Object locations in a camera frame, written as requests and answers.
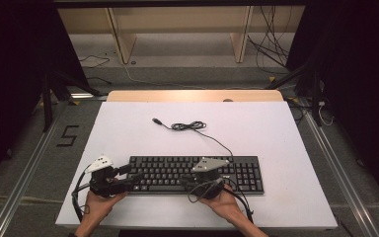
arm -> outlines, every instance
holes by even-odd
[[[100,222],[113,210],[113,206],[123,199],[127,193],[122,193],[114,197],[104,198],[96,196],[88,191],[85,203],[85,211],[79,227],[76,229],[75,236],[91,236]]]
[[[233,224],[246,237],[267,236],[242,213],[232,195],[222,191],[219,196],[213,199],[203,198],[200,202],[208,205],[218,216]]]

black wall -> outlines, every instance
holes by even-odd
[[[350,13],[330,65],[324,93],[379,184],[379,1]]]
[[[53,69],[88,85],[51,1],[0,1],[0,161],[40,99],[41,79]],[[69,94],[65,87],[53,91]]]

wrist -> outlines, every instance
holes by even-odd
[[[241,222],[248,220],[248,218],[241,211],[234,211],[227,218],[225,218],[229,223],[233,225],[239,225]]]
[[[75,236],[77,237],[88,237],[91,236],[92,232],[95,228],[97,228],[99,223],[95,223],[94,221],[90,221],[84,218],[82,219],[81,224],[76,229]]]

black cable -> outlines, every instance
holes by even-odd
[[[207,124],[204,123],[204,122],[202,122],[202,121],[193,121],[190,124],[174,123],[174,124],[171,125],[171,127],[167,127],[161,121],[159,121],[157,118],[153,118],[152,120],[155,123],[157,123],[159,125],[163,125],[165,128],[170,129],[170,130],[175,130],[175,131],[183,131],[183,130],[188,130],[188,129],[193,130],[193,131],[197,132],[200,135],[203,135],[205,137],[208,137],[208,138],[216,141],[218,144],[220,144],[222,147],[224,147],[226,150],[228,150],[230,152],[230,155],[233,157],[232,151],[229,148],[227,148],[225,145],[223,145],[220,141],[216,140],[215,138],[213,138],[211,136],[205,135],[205,134],[197,131],[198,129],[202,129],[202,128],[207,127]]]
[[[281,36],[279,36],[278,40],[281,39],[281,37],[287,32],[288,25],[290,24],[291,21],[291,14],[293,11],[293,6],[290,6],[290,14],[288,15],[288,21],[287,24],[285,25],[284,31],[282,32]]]
[[[233,193],[232,191],[229,191],[229,190],[227,190],[227,189],[225,189],[225,188],[223,188],[222,191],[224,191],[224,192],[226,192],[227,194],[230,194],[230,195],[232,195],[233,197],[237,198],[237,199],[242,203],[242,205],[245,207],[245,210],[246,210],[246,216],[248,217],[248,219],[249,219],[252,223],[254,223],[254,219],[252,218],[252,212],[251,212],[251,210],[249,209],[248,205],[242,200],[242,198],[239,197],[238,195],[236,195],[235,193]]]
[[[236,184],[236,182],[234,182],[232,179],[230,179],[230,178],[224,178],[224,179],[228,180],[230,183],[232,183],[235,187],[238,187],[238,189],[239,189],[239,186],[238,186],[238,185]],[[246,202],[246,205],[248,206],[248,209],[251,209],[251,208],[249,207],[248,200],[246,199],[246,196],[245,196],[245,194],[243,193],[243,191],[239,190],[239,192],[241,193],[242,197],[244,198],[244,200],[245,200],[245,202]]]
[[[346,233],[348,233],[348,235],[350,236],[350,237],[353,237],[353,234],[352,234],[352,232],[350,232],[350,230],[346,227],[346,225],[341,221],[341,219],[334,213],[334,212],[332,212],[332,214],[334,215],[334,217],[335,217],[335,220],[337,221],[337,224],[339,224],[340,226],[342,226],[343,227],[343,229],[346,231]]]
[[[202,194],[200,197],[197,197],[196,200],[191,200],[191,199],[190,199],[190,195],[192,195],[192,193],[193,193],[196,189],[199,189],[199,188],[201,188],[201,187],[203,187],[203,186],[206,186],[206,185],[209,185],[209,184],[211,184],[211,185],[210,185],[210,187],[204,192],[204,194]],[[188,195],[187,195],[187,197],[188,197],[188,199],[189,199],[189,202],[191,202],[191,203],[196,203],[196,202],[198,202],[200,199],[204,198],[204,197],[208,194],[208,192],[210,192],[210,190],[211,190],[212,188],[214,188],[214,187],[216,187],[216,186],[217,186],[217,183],[216,183],[215,180],[210,181],[210,182],[206,182],[206,183],[202,183],[202,184],[200,184],[200,185],[197,185],[197,186],[196,186],[195,188],[193,188],[193,189],[188,193]]]
[[[286,74],[288,74],[288,73],[285,73],[285,72],[268,71],[268,70],[265,70],[265,69],[261,68],[261,67],[260,67],[260,64],[258,63],[258,54],[259,54],[260,52],[261,52],[260,50],[257,50],[257,56],[255,57],[255,62],[257,63],[258,69],[260,69],[260,71],[267,72],[267,73],[271,73],[271,74],[282,74],[282,75],[286,75]]]
[[[106,82],[107,84],[112,84],[113,82],[109,81],[109,80],[106,80],[106,79],[103,79],[101,77],[88,77],[87,80],[101,80],[101,81],[104,81]]]
[[[288,56],[285,52],[288,52],[288,51],[285,50],[284,48],[282,48],[282,46],[279,44],[278,40],[282,37],[283,34],[285,34],[285,31],[288,27],[291,16],[289,17],[289,20],[285,26],[284,32],[282,33],[282,35],[279,38],[277,38],[275,36],[274,23],[273,23],[273,20],[275,17],[275,6],[272,6],[271,9],[269,10],[268,17],[270,19],[268,19],[266,17],[264,9],[262,7],[261,7],[261,12],[262,12],[264,20],[266,22],[266,32],[265,32],[265,36],[264,36],[263,40],[261,41],[261,43],[257,43],[257,45],[259,45],[259,46],[256,46],[256,49],[259,50],[263,55],[267,56],[268,58],[270,58],[271,60],[276,62],[278,65],[285,67],[285,65],[283,65],[283,63],[282,63],[281,56],[284,56],[285,59],[287,59]],[[279,62],[275,58],[271,57],[266,52],[264,52],[263,50],[260,49],[260,47],[263,47],[263,43],[264,43],[265,39],[268,39],[268,41],[273,44],[273,46],[275,47],[275,51],[270,49],[270,48],[267,48],[267,47],[265,47],[265,48],[267,48],[269,51],[273,51],[274,53],[276,53],[278,58],[279,58]]]
[[[78,203],[79,192],[82,191],[83,189],[89,187],[89,184],[79,187],[81,182],[82,182],[82,179],[85,176],[85,170],[82,172],[81,176],[79,177],[78,183],[76,183],[76,187],[72,192],[72,204],[73,204],[73,207],[75,209],[76,215],[78,216],[79,221],[82,221],[82,217],[83,217],[83,215],[82,215],[83,211],[82,211],[82,209]]]
[[[304,114],[304,111],[311,111],[312,110],[312,107],[305,107],[305,106],[300,106],[298,105],[297,103],[295,103],[293,100],[289,99],[289,98],[286,98],[284,97],[283,98],[284,101],[286,101],[288,104],[291,104],[292,106],[289,106],[290,109],[297,109],[301,116],[300,118],[294,118],[294,120],[296,121],[296,125],[298,126],[300,124],[300,122],[303,120],[305,114]]]
[[[92,67],[84,66],[85,68],[96,68],[96,67],[101,66],[101,65],[103,65],[103,64],[105,64],[105,63],[107,63],[107,62],[110,61],[110,59],[107,58],[107,57],[99,57],[99,56],[95,56],[95,55],[89,55],[89,56],[87,56],[87,57],[85,57],[83,59],[80,59],[79,61],[85,61],[86,59],[88,59],[90,57],[96,57],[96,58],[99,58],[99,59],[104,59],[105,61],[101,62],[101,63],[99,63],[99,64],[97,64],[95,66],[92,66]]]
[[[256,42],[254,42],[254,41],[251,39],[250,36],[248,36],[248,40],[249,40],[249,42],[251,42],[251,43],[254,45],[254,47],[255,47],[256,49],[258,49],[258,47],[260,47],[261,49],[265,49],[266,51],[270,51],[270,52],[273,52],[273,53],[275,53],[275,54],[280,53],[280,52],[278,52],[278,51],[275,51],[275,50],[273,50],[273,49],[270,49],[269,47],[265,47],[265,46],[263,46],[263,45],[261,45],[261,44],[258,44],[258,43],[256,43]]]

cable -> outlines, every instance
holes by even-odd
[[[258,63],[258,56],[259,56],[259,53],[261,52],[263,54],[263,57],[266,56],[269,59],[271,59],[272,61],[274,61],[275,63],[277,63],[278,65],[280,65],[280,66],[282,66],[282,67],[285,68],[285,65],[283,64],[283,58],[282,57],[284,57],[284,60],[286,60],[288,58],[288,55],[286,54],[288,51],[285,50],[284,48],[282,48],[282,46],[279,44],[279,40],[281,39],[281,37],[287,31],[289,22],[291,20],[292,6],[290,8],[290,14],[289,14],[289,17],[288,17],[287,24],[285,25],[284,31],[283,31],[283,33],[278,38],[275,36],[275,30],[274,30],[274,17],[275,17],[275,12],[276,12],[275,6],[272,6],[270,8],[270,10],[268,12],[268,16],[265,15],[263,7],[261,7],[261,12],[263,14],[263,17],[264,17],[264,20],[265,20],[265,23],[266,23],[266,32],[265,32],[265,36],[264,36],[263,40],[261,41],[261,43],[255,43],[250,38],[250,36],[248,36],[248,40],[253,44],[253,46],[257,50],[256,64],[257,64],[258,68],[261,71],[263,71],[263,72],[272,73],[272,74],[286,74],[286,73],[271,72],[271,71],[264,70],[263,68],[260,67],[260,65]],[[265,39],[268,39],[268,43],[273,44],[273,47],[275,49],[271,49],[269,47],[263,46],[263,44],[265,42]],[[277,60],[274,57],[270,56],[267,53],[267,51],[275,53],[278,56],[279,60]]]
[[[232,183],[235,187],[238,187],[238,190],[239,190],[239,192],[241,193],[242,197],[244,198],[244,200],[245,200],[245,202],[246,202],[246,205],[247,205],[248,209],[250,209],[249,204],[248,204],[248,200],[246,199],[245,194],[243,193],[243,191],[241,191],[241,190],[239,189],[239,186],[236,184],[236,182],[234,182],[233,180],[231,180],[231,179],[229,179],[229,178],[224,178],[224,179],[225,179],[225,180],[228,180],[228,181],[229,181],[230,183]]]
[[[199,87],[199,86],[186,86],[186,85],[180,85],[180,84],[175,84],[175,83],[157,83],[157,82],[148,82],[148,81],[143,81],[143,80],[136,80],[136,79],[131,78],[130,73],[128,72],[128,68],[125,66],[125,64],[122,63],[121,65],[124,67],[125,72],[127,73],[128,79],[130,81],[133,81],[133,82],[146,83],[146,84],[155,85],[155,86],[169,85],[169,86],[179,86],[179,87],[184,87],[184,88],[208,90],[205,87]]]
[[[73,204],[73,207],[75,209],[76,215],[78,216],[79,221],[82,221],[82,217],[83,217],[83,215],[82,215],[83,211],[81,209],[81,206],[79,206],[79,202],[78,202],[79,192],[89,187],[89,184],[85,184],[85,185],[79,187],[81,182],[82,182],[82,179],[85,176],[85,170],[82,172],[81,176],[79,177],[78,183],[76,183],[76,187],[72,192],[72,204]]]
[[[90,58],[90,57],[95,57],[95,58],[103,59],[104,62],[98,63],[97,65],[92,66],[92,67],[84,66],[85,68],[96,68],[96,67],[101,66],[101,65],[103,65],[103,64],[105,64],[105,63],[107,63],[107,62],[110,61],[110,59],[107,58],[107,57],[99,57],[99,56],[95,56],[95,55],[89,55],[89,56],[87,56],[87,57],[85,57],[85,58],[83,58],[83,59],[80,59],[79,61],[85,61],[86,59],[88,59],[88,58]]]
[[[353,237],[353,234],[352,232],[350,232],[350,230],[346,227],[346,225],[341,221],[341,219],[334,213],[332,212],[332,214],[334,215],[335,217],[335,221],[337,222],[337,224],[339,224],[340,226],[343,227],[343,229],[346,231],[346,233],[350,236],[350,237]]]
[[[252,214],[254,213],[253,211],[250,210],[249,208],[249,205],[248,205],[248,201],[246,200],[246,197],[244,196],[245,200],[242,200],[241,197],[239,197],[238,195],[236,195],[235,193],[233,193],[232,191],[229,191],[225,188],[222,189],[222,191],[226,192],[227,194],[230,194],[232,195],[233,197],[237,198],[241,204],[243,205],[243,207],[245,208],[246,210],[246,216],[248,217],[248,219],[254,223],[254,219],[252,218]]]
[[[163,125],[165,128],[167,129],[170,129],[170,130],[175,130],[175,131],[183,131],[183,130],[193,130],[195,132],[198,132],[198,134],[200,135],[203,135],[205,137],[208,137],[214,141],[216,141],[217,143],[219,143],[222,147],[224,147],[226,150],[228,150],[230,152],[230,155],[233,157],[233,153],[232,151],[227,148],[225,145],[223,145],[220,141],[216,140],[215,138],[211,137],[211,136],[208,136],[208,135],[205,135],[199,131],[197,131],[198,129],[202,129],[202,128],[205,128],[207,127],[207,124],[202,122],[202,121],[193,121],[191,124],[184,124],[184,123],[174,123],[171,125],[171,127],[167,127],[166,125],[164,125],[161,121],[159,121],[157,118],[153,118],[152,119],[155,123],[159,124],[159,125]]]
[[[307,114],[308,111],[311,111],[312,110],[312,107],[305,107],[305,106],[300,106],[298,105],[297,103],[295,103],[292,99],[290,98],[286,98],[284,97],[283,98],[284,101],[286,101],[288,104],[291,104],[292,106],[289,106],[290,109],[297,109],[301,116],[300,118],[294,118],[294,120],[296,121],[296,125],[298,126],[300,124],[300,122],[303,120],[304,116]]]
[[[101,77],[88,77],[87,80],[101,80],[101,81],[106,82],[107,84],[110,84],[110,85],[113,84],[113,82],[111,82],[111,81],[109,81],[109,80],[106,80],[106,79],[103,79],[103,78],[101,78]]]
[[[190,201],[191,203],[196,203],[196,202],[198,202],[200,199],[204,198],[204,197],[208,194],[208,192],[210,192],[210,190],[211,190],[212,188],[216,187],[218,183],[217,183],[217,180],[214,180],[214,181],[210,181],[210,182],[207,182],[207,183],[203,183],[203,184],[199,184],[199,185],[197,185],[195,188],[193,188],[193,189],[188,193],[187,197],[188,197],[189,201]],[[199,188],[201,188],[201,187],[203,187],[203,186],[209,185],[209,184],[211,184],[211,186],[210,186],[210,187],[204,192],[204,194],[202,194],[200,197],[197,197],[196,200],[191,200],[191,199],[190,199],[190,195],[192,195],[193,191],[195,191],[196,189],[199,189]]]
[[[319,117],[321,118],[321,121],[322,121],[325,125],[332,125],[332,124],[334,123],[334,118],[335,118],[335,117],[332,117],[330,123],[326,123],[325,120],[324,120],[323,117],[322,117],[322,114],[321,114],[321,109],[322,109],[322,107],[323,107],[323,106],[320,106],[320,107],[319,107]]]

